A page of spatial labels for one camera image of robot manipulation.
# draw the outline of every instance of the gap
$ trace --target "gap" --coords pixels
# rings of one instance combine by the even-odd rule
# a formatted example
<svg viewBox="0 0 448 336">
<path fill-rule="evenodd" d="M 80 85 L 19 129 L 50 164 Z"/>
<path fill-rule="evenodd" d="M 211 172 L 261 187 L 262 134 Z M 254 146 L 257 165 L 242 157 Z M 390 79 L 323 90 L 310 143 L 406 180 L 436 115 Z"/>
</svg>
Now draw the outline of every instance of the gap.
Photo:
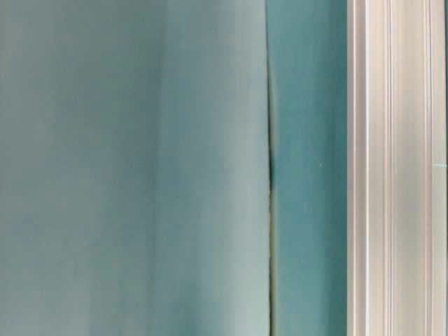
<svg viewBox="0 0 448 336">
<path fill-rule="evenodd" d="M 267 2 L 265 0 L 265 38 L 267 70 L 267 145 L 269 161 L 269 336 L 275 335 L 274 313 L 274 108 L 272 97 L 272 75 L 269 54 L 269 29 L 267 23 Z"/>
</svg>

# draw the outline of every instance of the white metal frame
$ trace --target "white metal frame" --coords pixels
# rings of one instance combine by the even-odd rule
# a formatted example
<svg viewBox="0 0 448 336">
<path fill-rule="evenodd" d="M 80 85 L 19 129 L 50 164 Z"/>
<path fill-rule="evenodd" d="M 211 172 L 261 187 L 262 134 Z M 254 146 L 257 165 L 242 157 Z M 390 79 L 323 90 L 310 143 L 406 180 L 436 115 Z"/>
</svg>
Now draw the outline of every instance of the white metal frame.
<svg viewBox="0 0 448 336">
<path fill-rule="evenodd" d="M 444 0 L 348 0 L 348 335 L 447 334 Z"/>
</svg>

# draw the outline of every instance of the light blue panel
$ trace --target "light blue panel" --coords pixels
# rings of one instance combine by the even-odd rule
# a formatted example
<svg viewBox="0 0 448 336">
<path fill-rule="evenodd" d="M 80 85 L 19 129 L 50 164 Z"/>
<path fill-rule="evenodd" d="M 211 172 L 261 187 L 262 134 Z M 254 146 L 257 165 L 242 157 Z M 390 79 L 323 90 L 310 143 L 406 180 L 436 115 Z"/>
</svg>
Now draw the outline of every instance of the light blue panel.
<svg viewBox="0 0 448 336">
<path fill-rule="evenodd" d="M 346 1 L 268 0 L 276 336 L 347 334 Z"/>
<path fill-rule="evenodd" d="M 166 4 L 153 335 L 267 335 L 264 7 Z"/>
<path fill-rule="evenodd" d="M 0 335 L 267 334 L 264 29 L 0 0 Z"/>
</svg>

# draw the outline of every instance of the wall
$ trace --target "wall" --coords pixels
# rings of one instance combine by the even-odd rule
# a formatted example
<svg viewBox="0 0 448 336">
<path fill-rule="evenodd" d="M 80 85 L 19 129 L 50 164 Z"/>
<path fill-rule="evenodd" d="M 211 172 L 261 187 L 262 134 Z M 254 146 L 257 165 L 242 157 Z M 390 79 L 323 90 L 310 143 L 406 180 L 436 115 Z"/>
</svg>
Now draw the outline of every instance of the wall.
<svg viewBox="0 0 448 336">
<path fill-rule="evenodd" d="M 267 335 L 255 0 L 0 0 L 0 334 Z"/>
<path fill-rule="evenodd" d="M 347 334 L 347 5 L 267 0 L 274 331 Z"/>
</svg>

